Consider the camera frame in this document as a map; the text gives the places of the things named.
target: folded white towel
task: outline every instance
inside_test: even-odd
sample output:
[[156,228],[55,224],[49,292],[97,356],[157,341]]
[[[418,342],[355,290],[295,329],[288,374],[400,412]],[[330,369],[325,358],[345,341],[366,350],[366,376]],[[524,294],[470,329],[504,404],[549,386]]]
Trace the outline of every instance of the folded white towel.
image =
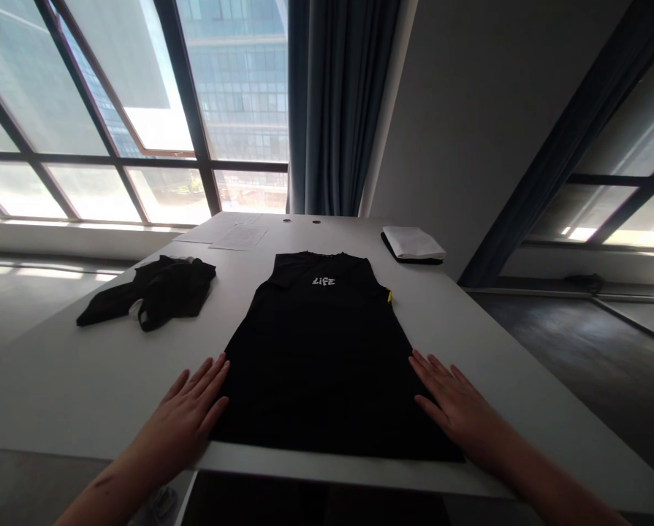
[[409,226],[384,226],[395,256],[401,259],[443,259],[446,251],[422,229]]

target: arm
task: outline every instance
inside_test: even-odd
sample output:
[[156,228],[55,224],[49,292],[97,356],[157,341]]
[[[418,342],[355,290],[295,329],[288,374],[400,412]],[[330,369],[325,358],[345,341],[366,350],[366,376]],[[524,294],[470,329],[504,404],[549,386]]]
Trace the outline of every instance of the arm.
[[449,371],[432,354],[427,361],[417,351],[409,362],[436,401],[417,395],[424,412],[476,464],[522,495],[546,523],[628,524],[526,442],[454,365]]
[[55,526],[124,525],[158,487],[207,447],[229,399],[215,402],[229,371],[224,353],[188,381],[184,370],[132,444],[83,490]]

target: white paper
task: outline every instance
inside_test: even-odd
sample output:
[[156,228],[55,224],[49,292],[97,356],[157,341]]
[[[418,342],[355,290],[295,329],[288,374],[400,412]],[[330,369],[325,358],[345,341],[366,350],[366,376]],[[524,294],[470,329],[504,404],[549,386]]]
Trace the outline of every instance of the white paper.
[[446,251],[426,232],[407,226],[384,226],[383,232],[401,259],[443,259]]
[[267,231],[268,229],[260,226],[238,224],[227,230],[218,241],[208,243],[208,248],[250,251]]
[[253,224],[262,215],[260,213],[222,212],[206,223],[196,226],[187,234],[176,237],[174,241],[204,244],[217,242],[238,224]]

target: finger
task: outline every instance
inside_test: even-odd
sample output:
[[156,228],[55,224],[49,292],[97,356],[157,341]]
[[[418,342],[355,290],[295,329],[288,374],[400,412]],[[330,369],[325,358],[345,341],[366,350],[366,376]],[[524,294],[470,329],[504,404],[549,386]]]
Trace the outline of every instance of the finger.
[[205,388],[205,391],[200,394],[199,396],[200,409],[203,413],[207,413],[208,409],[217,398],[217,395],[219,394],[219,390],[222,387],[222,384],[224,383],[224,379],[227,377],[228,372],[229,372],[229,362],[225,362],[222,368],[220,369],[219,373],[217,373],[217,376],[215,376],[215,378],[210,382],[207,388]]
[[212,429],[214,429],[215,425],[217,424],[219,417],[222,416],[222,413],[227,408],[228,404],[229,398],[222,397],[217,400],[215,405],[212,406],[200,424],[200,433],[202,436],[209,436],[209,434],[212,432]]
[[434,402],[420,394],[414,397],[414,401],[417,402],[419,407],[424,410],[429,418],[431,418],[443,432],[446,432],[449,429],[449,417],[446,416],[446,413],[444,413]]
[[226,357],[224,356],[224,353],[219,355],[219,358],[215,362],[215,365],[210,367],[210,370],[205,373],[205,376],[203,376],[198,382],[195,387],[190,391],[190,398],[198,398],[210,385],[210,382],[217,376],[217,373],[222,369],[224,366]]
[[471,384],[471,381],[468,380],[463,373],[460,372],[460,369],[456,367],[455,365],[451,365],[451,372],[453,373],[453,376],[455,376],[461,383],[472,387],[475,392],[478,392],[477,389],[475,389],[475,386]]
[[437,382],[436,379],[426,369],[424,369],[419,360],[413,357],[409,357],[409,364],[412,366],[417,376],[419,376],[419,380],[422,381],[424,387],[428,389],[434,398],[440,396],[438,392],[442,389],[443,386]]
[[444,376],[444,378],[451,376],[451,373],[449,372],[448,369],[442,364],[441,362],[438,361],[438,358],[435,357],[433,354],[430,354],[428,356],[429,358],[429,363],[434,367],[437,373],[441,374]]
[[171,398],[176,396],[180,392],[180,390],[183,388],[183,386],[186,384],[186,382],[188,381],[188,376],[189,375],[190,375],[190,371],[185,369],[180,374],[180,376],[178,376],[176,381],[173,382],[173,385],[168,390],[168,393],[166,393],[166,396],[163,397],[163,399],[161,400],[161,403],[159,405],[161,405],[164,402],[168,402],[168,400],[170,400]]
[[412,349],[412,356],[415,358],[416,361],[422,366],[422,369],[427,371],[427,373],[433,375],[434,374],[434,367],[427,362],[427,360],[420,354],[419,351],[416,349]]
[[197,371],[195,371],[195,374],[190,378],[190,382],[188,382],[183,389],[180,391],[182,395],[184,395],[187,392],[190,392],[195,384],[200,381],[200,379],[205,376],[206,372],[209,371],[210,367],[212,367],[213,359],[212,358],[207,358],[200,367],[198,367]]

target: hand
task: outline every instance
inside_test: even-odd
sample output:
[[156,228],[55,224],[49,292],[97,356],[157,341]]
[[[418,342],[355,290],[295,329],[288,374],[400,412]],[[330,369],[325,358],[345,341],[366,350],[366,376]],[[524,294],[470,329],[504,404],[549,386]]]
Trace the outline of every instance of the hand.
[[131,465],[150,484],[160,487],[204,451],[208,436],[229,403],[215,402],[229,371],[224,353],[213,365],[208,358],[188,381],[184,370],[127,450],[115,461]]
[[438,405],[420,395],[414,400],[477,465],[499,474],[524,440],[455,365],[449,372],[433,354],[427,362],[416,350],[409,362]]

